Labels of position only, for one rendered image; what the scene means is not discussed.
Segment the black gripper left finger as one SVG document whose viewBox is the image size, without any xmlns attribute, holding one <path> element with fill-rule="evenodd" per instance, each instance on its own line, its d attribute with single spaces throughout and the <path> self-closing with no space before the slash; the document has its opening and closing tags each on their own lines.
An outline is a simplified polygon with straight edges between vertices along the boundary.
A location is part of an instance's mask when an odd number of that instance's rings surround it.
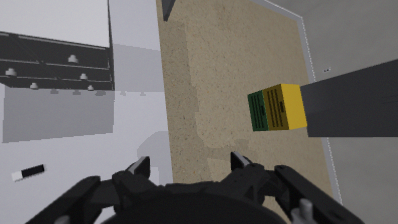
<svg viewBox="0 0 398 224">
<path fill-rule="evenodd" d="M 131 204 L 172 194 L 163 185 L 155 185 L 149 177 L 149 156 L 114 173 L 109 180 L 86 177 L 25 224 L 94 224 L 104 208 L 113 206 L 116 214 Z"/>
</svg>

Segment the grey chest of drawers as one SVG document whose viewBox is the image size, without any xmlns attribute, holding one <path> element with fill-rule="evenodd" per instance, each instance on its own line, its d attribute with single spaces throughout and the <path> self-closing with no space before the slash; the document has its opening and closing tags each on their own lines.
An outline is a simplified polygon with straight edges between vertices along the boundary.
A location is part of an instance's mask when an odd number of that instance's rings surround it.
<svg viewBox="0 0 398 224">
<path fill-rule="evenodd" d="M 100 47 L 107 49 L 111 70 L 108 0 L 0 0 L 0 33 L 9 34 L 37 61 L 5 59 L 41 63 L 67 89 L 71 89 L 43 62 L 19 36 Z M 110 50 L 110 54 L 109 54 Z M 49 63 L 60 64 L 60 63 Z M 71 64 L 60 64 L 71 65 Z M 82 65 L 71 65 L 82 66 Z"/>
</svg>

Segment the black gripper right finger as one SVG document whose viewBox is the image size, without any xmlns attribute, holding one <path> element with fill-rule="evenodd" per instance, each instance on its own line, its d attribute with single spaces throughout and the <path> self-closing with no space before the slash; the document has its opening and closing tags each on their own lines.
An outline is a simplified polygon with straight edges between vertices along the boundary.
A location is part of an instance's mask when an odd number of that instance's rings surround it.
<svg viewBox="0 0 398 224">
<path fill-rule="evenodd" d="M 241 200 L 243 196 L 263 204 L 275 197 L 291 224 L 365 224 L 293 168 L 276 165 L 273 170 L 231 152 L 231 173 L 215 181 L 204 193 Z M 235 170 L 234 170 L 235 169 Z"/>
</svg>

